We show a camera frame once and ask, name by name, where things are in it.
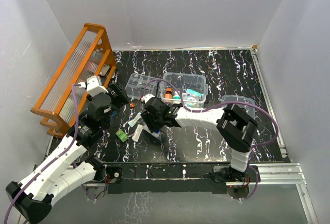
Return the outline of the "brown bottle orange cap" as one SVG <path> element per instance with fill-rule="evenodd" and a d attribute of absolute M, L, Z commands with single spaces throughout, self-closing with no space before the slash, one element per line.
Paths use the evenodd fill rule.
<path fill-rule="evenodd" d="M 165 98 L 165 103 L 171 105 L 172 101 L 171 99 L 173 98 L 173 92 L 171 88 L 167 88 L 166 92 L 164 94 L 164 98 Z"/>

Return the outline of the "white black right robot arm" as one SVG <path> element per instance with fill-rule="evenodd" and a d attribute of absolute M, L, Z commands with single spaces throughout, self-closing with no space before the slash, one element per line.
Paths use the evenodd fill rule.
<path fill-rule="evenodd" d="M 188 108 L 182 104 L 165 104 L 153 95 L 141 97 L 144 112 L 141 117 L 153 133 L 166 127 L 198 127 L 218 131 L 231 148 L 230 166 L 212 172 L 216 180 L 241 181 L 248 176 L 248 161 L 252 141 L 257 131 L 257 122 L 237 104 L 210 110 Z"/>

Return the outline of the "clear first aid box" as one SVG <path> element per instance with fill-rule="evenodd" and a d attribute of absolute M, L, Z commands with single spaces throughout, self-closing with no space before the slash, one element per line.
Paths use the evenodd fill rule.
<path fill-rule="evenodd" d="M 186 92 L 187 89 L 192 89 L 196 92 L 201 93 L 202 98 L 199 101 L 200 104 L 199 108 L 203 107 L 206 101 L 206 97 L 208 95 L 208 85 L 205 76 L 168 72 L 168 73 L 164 73 L 163 79 L 172 83 L 177 88 L 177 92 L 180 93 L 181 96 L 183 95 L 183 93 Z M 160 98 L 163 102 L 165 102 L 164 94 L 167 88 L 172 89 L 173 95 L 176 91 L 170 84 L 167 84 L 166 82 L 162 81 L 160 85 Z"/>

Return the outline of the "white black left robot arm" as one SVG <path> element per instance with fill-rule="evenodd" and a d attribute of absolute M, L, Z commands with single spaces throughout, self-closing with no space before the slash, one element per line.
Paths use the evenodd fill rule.
<path fill-rule="evenodd" d="M 23 180 L 7 185 L 6 193 L 11 204 L 4 223 L 7 223 L 12 208 L 16 208 L 27 223 L 40 223 L 66 194 L 86 182 L 102 182 L 106 178 L 104 163 L 96 157 L 85 159 L 69 172 L 66 169 L 102 137 L 111 119 L 129 103 L 129 99 L 126 91 L 115 83 L 107 88 L 98 83 L 89 86 L 87 82 L 74 83 L 72 87 L 86 88 L 91 95 L 88 107 L 79 113 L 77 98 L 73 96 L 75 124 L 58 147 Z"/>

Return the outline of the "white blue ointment tube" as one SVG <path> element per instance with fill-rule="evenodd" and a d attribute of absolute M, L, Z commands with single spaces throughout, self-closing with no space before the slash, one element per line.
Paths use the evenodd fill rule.
<path fill-rule="evenodd" d="M 163 137 L 163 133 L 161 131 L 157 131 L 157 132 L 150 132 L 148 129 L 145 129 L 145 131 L 150 134 L 152 137 L 158 139 L 158 140 L 162 140 Z"/>

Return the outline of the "white bottle green label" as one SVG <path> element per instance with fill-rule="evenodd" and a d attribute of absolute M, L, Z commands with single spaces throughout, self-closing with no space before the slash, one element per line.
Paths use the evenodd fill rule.
<path fill-rule="evenodd" d="M 179 93 L 177 91 L 175 91 L 175 93 L 173 95 L 173 103 L 174 104 L 181 104 L 181 98 L 180 98 Z"/>

